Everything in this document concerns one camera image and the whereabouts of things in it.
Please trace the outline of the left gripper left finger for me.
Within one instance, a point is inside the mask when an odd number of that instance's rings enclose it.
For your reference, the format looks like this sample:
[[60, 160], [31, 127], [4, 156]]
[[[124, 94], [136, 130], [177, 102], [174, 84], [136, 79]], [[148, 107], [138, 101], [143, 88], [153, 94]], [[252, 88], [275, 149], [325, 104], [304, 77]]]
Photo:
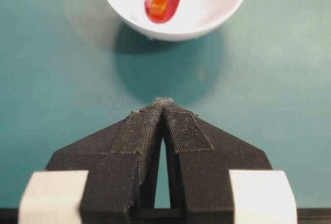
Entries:
[[56, 151], [34, 172], [19, 223], [130, 223], [155, 203], [162, 110], [156, 99], [124, 120]]

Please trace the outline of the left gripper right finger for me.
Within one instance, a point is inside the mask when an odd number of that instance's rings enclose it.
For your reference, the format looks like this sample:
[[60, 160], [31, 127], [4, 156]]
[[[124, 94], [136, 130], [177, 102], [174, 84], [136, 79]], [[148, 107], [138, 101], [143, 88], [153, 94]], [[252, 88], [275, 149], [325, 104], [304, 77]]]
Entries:
[[288, 178], [262, 150], [171, 100], [162, 115], [188, 223], [297, 223]]

